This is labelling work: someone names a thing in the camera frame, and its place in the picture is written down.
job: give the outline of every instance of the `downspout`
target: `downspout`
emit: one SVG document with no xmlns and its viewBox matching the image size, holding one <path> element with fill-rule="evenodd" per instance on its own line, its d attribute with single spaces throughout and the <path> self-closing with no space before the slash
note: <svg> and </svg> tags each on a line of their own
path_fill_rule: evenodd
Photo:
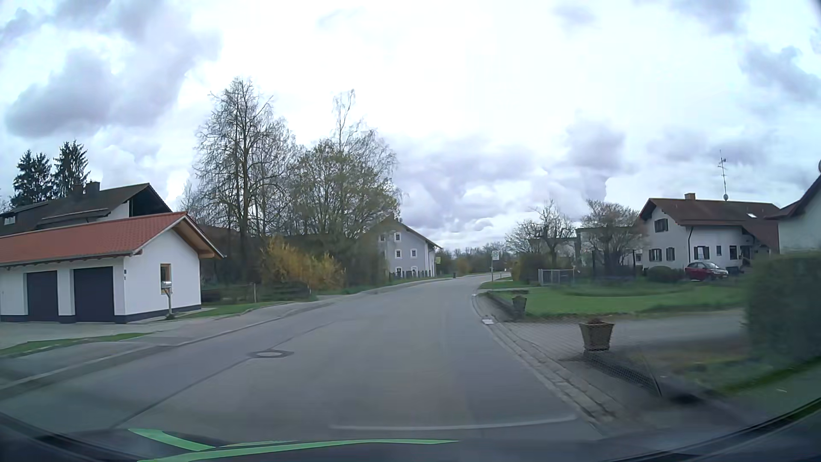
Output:
<svg viewBox="0 0 821 462">
<path fill-rule="evenodd" d="M 690 237 L 693 235 L 693 228 L 695 228 L 695 226 L 690 226 L 690 234 L 687 235 L 687 263 L 693 262 L 690 259 Z"/>
</svg>

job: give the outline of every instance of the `dark garage door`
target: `dark garage door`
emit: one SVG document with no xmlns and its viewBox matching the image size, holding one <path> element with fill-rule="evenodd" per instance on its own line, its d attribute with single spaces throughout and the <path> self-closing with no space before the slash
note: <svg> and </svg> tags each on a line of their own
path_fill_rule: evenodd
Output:
<svg viewBox="0 0 821 462">
<path fill-rule="evenodd" d="M 78 322 L 114 322 L 114 269 L 74 270 L 74 314 Z"/>
<path fill-rule="evenodd" d="M 29 300 L 29 321 L 57 321 L 57 272 L 25 274 L 25 295 Z"/>
</svg>

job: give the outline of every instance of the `car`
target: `car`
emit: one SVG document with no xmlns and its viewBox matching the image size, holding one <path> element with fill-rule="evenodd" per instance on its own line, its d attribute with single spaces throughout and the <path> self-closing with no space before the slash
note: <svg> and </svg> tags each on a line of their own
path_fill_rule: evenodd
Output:
<svg viewBox="0 0 821 462">
<path fill-rule="evenodd" d="M 724 279 L 730 272 L 723 270 L 711 261 L 694 261 L 684 269 L 687 277 L 691 280 L 716 280 Z"/>
</svg>

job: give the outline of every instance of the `sign post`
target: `sign post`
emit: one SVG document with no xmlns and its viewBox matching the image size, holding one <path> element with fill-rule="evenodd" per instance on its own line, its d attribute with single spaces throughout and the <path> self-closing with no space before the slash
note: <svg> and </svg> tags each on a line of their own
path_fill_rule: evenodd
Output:
<svg viewBox="0 0 821 462">
<path fill-rule="evenodd" d="M 493 282 L 493 262 L 499 259 L 499 251 L 490 252 L 490 282 Z"/>
</svg>

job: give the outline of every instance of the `asphalt road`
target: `asphalt road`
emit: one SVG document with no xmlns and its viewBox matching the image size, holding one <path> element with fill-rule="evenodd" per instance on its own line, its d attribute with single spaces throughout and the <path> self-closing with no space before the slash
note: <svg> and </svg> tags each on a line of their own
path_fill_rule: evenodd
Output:
<svg viewBox="0 0 821 462">
<path fill-rule="evenodd" d="M 489 276 L 343 301 L 0 402 L 51 432 L 156 428 L 227 441 L 599 434 L 481 323 Z M 279 350 L 277 356 L 258 352 Z"/>
</svg>

